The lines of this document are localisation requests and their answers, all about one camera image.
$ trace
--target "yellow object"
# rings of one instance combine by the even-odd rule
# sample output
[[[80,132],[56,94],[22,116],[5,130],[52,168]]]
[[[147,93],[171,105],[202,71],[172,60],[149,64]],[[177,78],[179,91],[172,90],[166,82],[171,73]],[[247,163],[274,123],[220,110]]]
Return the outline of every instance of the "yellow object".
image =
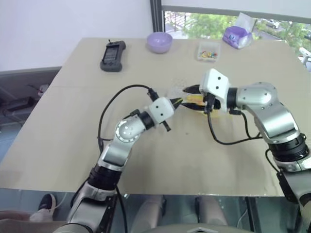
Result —
[[[202,52],[201,57],[208,58],[207,52],[206,51]]]
[[[203,102],[203,96],[202,95],[188,95],[186,97],[186,102],[188,102],[188,103],[196,103],[197,105],[205,106],[205,103]],[[197,112],[199,112],[200,114],[205,115],[203,111],[197,111]],[[214,109],[210,113],[210,117],[211,118],[219,117],[219,110]]]

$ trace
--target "glass window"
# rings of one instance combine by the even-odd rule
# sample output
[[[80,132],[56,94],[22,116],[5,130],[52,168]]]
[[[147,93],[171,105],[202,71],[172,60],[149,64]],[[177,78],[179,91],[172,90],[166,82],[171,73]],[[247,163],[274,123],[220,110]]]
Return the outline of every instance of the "glass window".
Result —
[[[165,31],[173,38],[221,39],[227,27],[234,25],[237,17],[165,12]],[[311,51],[311,25],[258,18],[253,28],[255,39],[286,40],[300,56],[300,47]]]

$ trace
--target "remote control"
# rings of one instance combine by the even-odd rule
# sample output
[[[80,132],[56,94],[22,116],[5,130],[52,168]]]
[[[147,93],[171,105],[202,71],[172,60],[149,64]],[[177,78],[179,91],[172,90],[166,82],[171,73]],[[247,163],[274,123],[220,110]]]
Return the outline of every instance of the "remote control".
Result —
[[[126,48],[125,42],[116,41],[106,45],[104,57],[101,61],[101,69],[107,72],[119,72],[122,70],[121,56],[123,50]]]

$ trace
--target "beige tabletop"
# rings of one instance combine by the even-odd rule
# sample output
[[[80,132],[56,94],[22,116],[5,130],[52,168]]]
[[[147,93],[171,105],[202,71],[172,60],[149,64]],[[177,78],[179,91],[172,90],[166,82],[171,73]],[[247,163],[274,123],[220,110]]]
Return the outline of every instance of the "beige tabletop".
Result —
[[[198,40],[174,40],[166,54],[153,54],[144,39],[124,39],[123,70],[100,70],[107,39],[85,38],[55,77],[0,165],[0,187],[76,191],[99,156],[97,127],[101,111],[122,87],[146,84],[160,95],[200,82],[214,67],[233,86],[271,82],[309,138],[310,74],[292,49],[281,41],[260,40],[242,50],[221,43],[216,63],[195,59]],[[105,116],[102,135],[112,137],[116,123],[130,111],[150,103],[146,90],[123,93]],[[256,135],[247,114],[250,132]],[[212,119],[223,141],[245,138],[242,117]],[[144,133],[120,180],[129,194],[215,194],[281,196],[275,172],[265,160],[267,145],[252,140],[233,146],[217,144],[204,115],[179,107],[163,126]]]

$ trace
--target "tree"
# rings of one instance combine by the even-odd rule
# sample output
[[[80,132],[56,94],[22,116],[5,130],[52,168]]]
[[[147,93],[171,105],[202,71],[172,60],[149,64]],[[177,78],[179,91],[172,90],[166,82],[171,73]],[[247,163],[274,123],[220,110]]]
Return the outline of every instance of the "tree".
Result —
[[[184,28],[183,33],[188,38],[221,39],[225,29],[234,25],[237,17],[192,13],[189,21],[191,26]]]
[[[287,41],[289,46],[291,46],[297,55],[300,55],[299,48],[304,47],[308,51],[311,51],[311,41],[305,39],[305,35],[307,34],[307,25],[303,23],[295,23],[295,22],[281,22],[280,31],[276,31],[264,23],[264,21],[256,24],[256,28],[259,31],[263,31],[274,35],[281,40]]]

